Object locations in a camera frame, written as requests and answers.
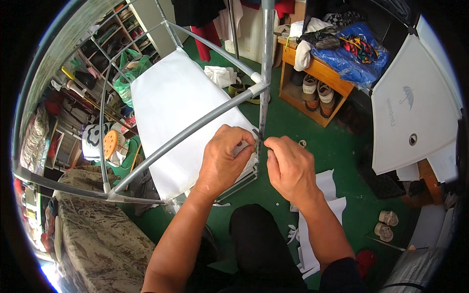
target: hand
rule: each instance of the hand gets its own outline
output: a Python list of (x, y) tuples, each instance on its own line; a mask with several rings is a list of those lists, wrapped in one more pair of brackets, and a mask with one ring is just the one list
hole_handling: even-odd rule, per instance
[(324, 199), (316, 185), (314, 156), (288, 136), (269, 137), (267, 171), (272, 186), (299, 210), (311, 201)]
[[(241, 141), (249, 145), (235, 157), (233, 149), (240, 146)], [(241, 175), (251, 154), (256, 151), (254, 143), (248, 130), (223, 124), (205, 147), (199, 178), (193, 190), (204, 194), (208, 200), (215, 200)]]

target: umbrella logo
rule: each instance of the umbrella logo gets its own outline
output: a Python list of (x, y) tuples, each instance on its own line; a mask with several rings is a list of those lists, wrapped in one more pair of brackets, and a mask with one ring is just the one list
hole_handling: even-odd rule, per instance
[(411, 89), (408, 86), (405, 86), (402, 89), (406, 93), (406, 97), (403, 100), (400, 100), (399, 104), (402, 104), (402, 103), (404, 103), (405, 100), (407, 100), (407, 102), (410, 105), (410, 109), (409, 109), (409, 111), (410, 111), (410, 110), (412, 110), (412, 105), (414, 104), (414, 93), (412, 92), (413, 89)]

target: forearm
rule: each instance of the forearm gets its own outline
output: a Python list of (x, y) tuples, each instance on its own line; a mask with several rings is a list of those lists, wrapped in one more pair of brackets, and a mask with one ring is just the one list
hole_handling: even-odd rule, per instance
[(194, 269), (212, 201), (192, 191), (165, 230), (148, 264), (142, 292), (183, 291)]
[(308, 224), (310, 244), (322, 272), (332, 262), (345, 257), (354, 258), (355, 254), (342, 225), (327, 205), (324, 196), (320, 195), (298, 208)]

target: gray metal frame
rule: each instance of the gray metal frame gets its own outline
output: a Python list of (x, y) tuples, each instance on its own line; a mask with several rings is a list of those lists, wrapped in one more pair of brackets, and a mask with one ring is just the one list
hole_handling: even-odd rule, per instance
[[(123, 9), (125, 9), (128, 5), (132, 4), (136, 0), (128, 3), (124, 7), (122, 7), (119, 11), (116, 11), (114, 15), (119, 14)], [(106, 172), (106, 162), (104, 159), (104, 146), (101, 144), (100, 148), (100, 153), (101, 153), (101, 170), (102, 170), (102, 175), (103, 175), (103, 187), (104, 187), (104, 193), (102, 192), (94, 192), (94, 191), (89, 191), (89, 190), (84, 190), (76, 187), (72, 187), (69, 185), (65, 185), (62, 183), (58, 183), (56, 181), (50, 180), (48, 178), (39, 176), (37, 174), (34, 174), (27, 170), (26, 168), (23, 168), (19, 164), (19, 152), (18, 152), (18, 147), (19, 147), (19, 125), (21, 122), (22, 118), (22, 113), (23, 113), (23, 108), (25, 106), (25, 95), (20, 95), (20, 100), (17, 105), (16, 109), (16, 116), (15, 116), (15, 127), (14, 127), (14, 133), (13, 133), (13, 150), (12, 150), (12, 165), (13, 165), (13, 173), (16, 177), (23, 181), (29, 181), (36, 183), (38, 185), (54, 189), (54, 190), (59, 190), (67, 193), (71, 193), (74, 195), (79, 195), (79, 196), (84, 196), (84, 197), (91, 197), (91, 198), (98, 198), (98, 199), (104, 199), (110, 202), (120, 202), (120, 203), (147, 203), (147, 204), (166, 204), (162, 200), (152, 200), (152, 199), (144, 199), (144, 198), (134, 198), (130, 196), (124, 196), (120, 195), (119, 193), (124, 190), (125, 186), (128, 185), (139, 173), (143, 172), (145, 169), (147, 169), (151, 164), (153, 164), (156, 160), (158, 160), (161, 156), (166, 154), (170, 149), (175, 147), (177, 144), (182, 142), (184, 139), (189, 137), (191, 134), (202, 128), (204, 125), (209, 123), (210, 121), (214, 120), (221, 114), (225, 113), (226, 111), (230, 110), (231, 108), (236, 107), (240, 103), (246, 101), (247, 99), (257, 96), (260, 94), (260, 100), (261, 100), (261, 105), (260, 105), (260, 114), (259, 114), (259, 133), (261, 137), (264, 136), (265, 132), (265, 120), (266, 120), (266, 115), (267, 115), (267, 105), (268, 105), (268, 97), (269, 97), (269, 90), (270, 90), (270, 82), (271, 82), (271, 69), (272, 69), (272, 42), (273, 42), (273, 19), (274, 19), (274, 0), (262, 0), (262, 17), (263, 17), (263, 34), (262, 34), (262, 50), (263, 50), (263, 56), (262, 56), (262, 71), (261, 74), (255, 72), (253, 69), (242, 63), (240, 60), (237, 58), (233, 57), (229, 53), (227, 53), (225, 50), (222, 48), (216, 46), (212, 42), (194, 34), (193, 32), (175, 24), (170, 21), (168, 21), (165, 17), (165, 14), (163, 10), (161, 9), (161, 6), (158, 2), (158, 0), (155, 0), (156, 5), (161, 13), (161, 17), (163, 21), (159, 23), (158, 25), (154, 26), (153, 28), (149, 29), (147, 32), (142, 34), (140, 37), (136, 38), (133, 40), (130, 44), (128, 44), (126, 47), (124, 47), (120, 52), (118, 52), (113, 58), (109, 57), (104, 49), (96, 42), (93, 36), (90, 36), (88, 39), (91, 39), (99, 48), (99, 50), (104, 54), (104, 56), (109, 60), (109, 66), (108, 70), (106, 73), (106, 80), (109, 77), (109, 72), (111, 66), (114, 66), (121, 75), (124, 76), (124, 78), (131, 83), (131, 81), (122, 73), (120, 68), (115, 64), (115, 60), (120, 54), (128, 49), (131, 45), (133, 45), (136, 41), (141, 39), (143, 36), (147, 35), (151, 31), (157, 29), (159, 26), (164, 25), (166, 30), (168, 31), (169, 35), (171, 36), (172, 41), (174, 42), (174, 45), (176, 47), (182, 47), (182, 43), (179, 39), (179, 37), (176, 35), (174, 32), (174, 29), (179, 29), (184, 31), (185, 33), (189, 34), (193, 38), (199, 40), (200, 42), (204, 43), (211, 49), (215, 50), (217, 53), (228, 59), (231, 63), (233, 63), (237, 68), (242, 70), (245, 74), (247, 74), (252, 81), (254, 81), (256, 84), (251, 86), (248, 90), (246, 90), (244, 93), (236, 96), (233, 99), (230, 99), (228, 102), (225, 102), (224, 104), (218, 106), (214, 110), (210, 111), (208, 114), (191, 124), (189, 127), (181, 131), (179, 134), (177, 134), (175, 137), (173, 137), (171, 140), (169, 140), (167, 143), (165, 143), (163, 146), (161, 146), (158, 150), (156, 150), (154, 153), (152, 153), (147, 159), (145, 159), (139, 166), (137, 166), (128, 176), (126, 176), (124, 179), (122, 179), (119, 184), (117, 184), (114, 188), (111, 189), (111, 186), (109, 184), (109, 180), (107, 177), (107, 172)], [(101, 132), (101, 141), (104, 139), (104, 133), (103, 133), (103, 122), (104, 122), (104, 105), (105, 103), (105, 96), (106, 96), (106, 88), (107, 88), (107, 83), (105, 83), (105, 86), (103, 88), (103, 93), (101, 97), (101, 105), (100, 105), (100, 114), (99, 114), (99, 126), (100, 126), (100, 132)], [(257, 155), (259, 156), (260, 154), (260, 149), (262, 146), (262, 142), (258, 144), (257, 146)], [(226, 197), (230, 196), (232, 193), (236, 192), (240, 188), (246, 186), (253, 180), (257, 179), (258, 177), (258, 169), (257, 165), (253, 167), (253, 171), (249, 174), (247, 174), (243, 179), (235, 183), (233, 186), (228, 188), (225, 192), (223, 192), (220, 197), (215, 201), (216, 203), (219, 203), (221, 200), (225, 199)]]

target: green slipper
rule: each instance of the green slipper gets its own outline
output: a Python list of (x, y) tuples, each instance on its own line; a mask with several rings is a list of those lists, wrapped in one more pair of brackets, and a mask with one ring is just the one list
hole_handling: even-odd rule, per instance
[(230, 97), (234, 97), (235, 96), (235, 93), (239, 90), (247, 90), (248, 88), (250, 88), (251, 85), (250, 84), (244, 84), (244, 83), (235, 83), (235, 84), (231, 84), (229, 87), (228, 87), (228, 95)]
[[(234, 96), (236, 97), (237, 95), (245, 92), (246, 90), (238, 90), (234, 93)], [(249, 103), (252, 103), (252, 104), (255, 104), (255, 105), (260, 105), (261, 104), (261, 97), (260, 95), (257, 95), (255, 97), (252, 97), (250, 99), (247, 99), (246, 102), (249, 102)]]

